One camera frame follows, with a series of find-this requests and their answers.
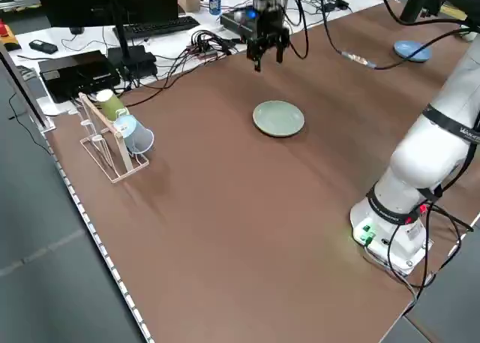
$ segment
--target keyboard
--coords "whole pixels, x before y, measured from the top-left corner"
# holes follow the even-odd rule
[[[127,40],[129,40],[137,38],[150,38],[155,35],[172,34],[175,32],[192,29],[199,25],[200,23],[198,23],[194,18],[185,16],[162,23],[132,24],[125,26],[124,30],[125,37]],[[113,28],[113,32],[118,38],[119,35],[115,28]]]

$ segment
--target brown tabletop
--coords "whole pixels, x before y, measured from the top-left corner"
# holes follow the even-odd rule
[[[379,64],[397,59],[398,39],[452,28],[403,28],[383,6],[330,26],[339,47]],[[81,147],[78,118],[55,119],[48,139],[155,341],[375,342],[409,302],[362,258],[348,214],[468,45],[447,38],[430,62],[379,72],[336,55],[322,26],[309,38],[305,61],[289,50],[278,65],[270,52],[258,74],[231,56],[134,107],[155,134],[151,165],[116,185]],[[293,42],[302,50],[303,33]],[[254,107],[271,99],[304,112],[300,134],[274,139],[254,127]],[[467,221],[478,171],[442,199]],[[443,220],[432,225],[438,266],[455,235]]]

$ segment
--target white table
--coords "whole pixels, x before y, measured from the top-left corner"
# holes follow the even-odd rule
[[[382,0],[345,0],[349,2],[349,6],[353,12],[361,11],[366,8],[373,7],[374,5],[378,5],[382,3]],[[222,0],[222,5],[227,7],[240,7],[242,5],[246,5],[251,3],[251,0]],[[299,21],[299,13],[296,10],[291,10],[292,8],[296,8],[296,4],[294,1],[290,0],[288,4],[287,13],[290,19],[294,22]],[[304,4],[304,9],[307,12],[315,13],[315,9],[309,5]],[[350,11],[334,11],[329,14],[328,20],[335,20],[339,17],[343,17],[345,15],[351,14]],[[154,55],[159,56],[167,56],[175,58],[178,56],[182,50],[189,44],[191,35],[193,32],[199,29],[206,29],[211,32],[214,32],[220,35],[223,38],[238,38],[238,36],[230,31],[225,30],[220,25],[220,18],[213,16],[209,13],[208,8],[202,7],[200,12],[189,14],[194,17],[199,23],[200,26],[196,27],[195,29],[191,29],[190,31],[186,32],[178,32],[171,35],[164,35],[159,37],[152,37],[147,42],[143,42],[142,39],[135,41],[135,44],[140,44],[143,42],[145,46],[145,50],[148,52],[153,53]],[[311,24],[310,27],[320,24],[320,20],[322,19],[321,14],[317,15],[310,15],[306,14],[307,24]],[[24,65],[27,68],[34,68],[37,72],[39,71],[38,68],[38,60],[27,60],[18,57],[18,55],[27,56],[29,58],[42,58],[46,57],[45,54],[40,53],[36,50],[32,50],[29,47],[29,43],[35,39],[46,41],[55,44],[58,47],[58,52],[52,54],[51,56],[47,56],[48,58],[59,58],[62,56],[71,56],[74,54],[85,53],[88,51],[93,50],[100,50],[103,54],[106,53],[106,47],[104,44],[104,37],[105,42],[107,44],[112,44],[113,46],[118,46],[118,40],[112,31],[112,26],[105,26],[105,27],[93,27],[93,28],[85,28],[85,32],[75,38],[75,40],[68,42],[64,41],[64,44],[67,47],[73,48],[75,50],[82,49],[91,41],[98,41],[98,43],[89,44],[85,49],[82,49],[79,52],[66,49],[62,45],[62,39],[72,39],[73,35],[70,33],[70,30],[67,28],[49,28],[44,30],[39,30],[36,32],[25,33],[21,35],[17,35],[17,39],[22,46],[22,50],[16,50],[10,53],[14,63],[16,65]],[[295,27],[293,26],[292,32],[298,32],[302,30],[302,26]],[[240,44],[237,46],[239,52],[246,50],[246,46],[244,44]],[[168,59],[161,59],[157,58],[157,66],[158,68],[158,76],[162,76],[165,74],[172,65],[172,60]],[[190,60],[184,67],[184,71],[194,68],[195,66],[201,64],[200,61],[196,59]],[[142,84],[151,83],[155,79],[153,77],[148,77],[142,80]],[[48,116],[56,116],[58,114],[64,113],[69,109],[74,108],[73,104],[68,101],[62,104],[55,104],[50,96],[41,98],[38,100],[38,103],[45,114]]]

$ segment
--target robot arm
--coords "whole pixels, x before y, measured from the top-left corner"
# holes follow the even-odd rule
[[[480,0],[443,1],[464,11],[469,25],[480,25]],[[277,60],[281,62],[283,49],[290,45],[288,31],[285,35],[282,30],[282,4],[279,0],[254,0],[259,24],[257,36],[247,43],[247,57],[255,61],[258,71],[267,49],[276,46],[280,50]],[[480,114],[480,36],[430,107],[466,128],[476,128]],[[391,261],[398,272],[410,274],[431,246],[419,216],[413,212],[425,194],[432,195],[465,161],[470,144],[422,114],[394,151],[387,171],[365,199],[352,208],[354,239],[362,245],[368,241],[368,249],[377,257]]]

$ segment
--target computer monitor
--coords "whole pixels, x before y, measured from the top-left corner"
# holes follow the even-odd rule
[[[129,47],[124,24],[161,23],[178,17],[177,0],[40,0],[52,26],[115,25],[120,48],[108,49],[109,61],[124,79],[157,73],[155,57],[145,47]]]
[[[52,26],[111,26],[110,0],[40,0]],[[117,0],[124,24],[161,23],[179,16],[177,0]]]

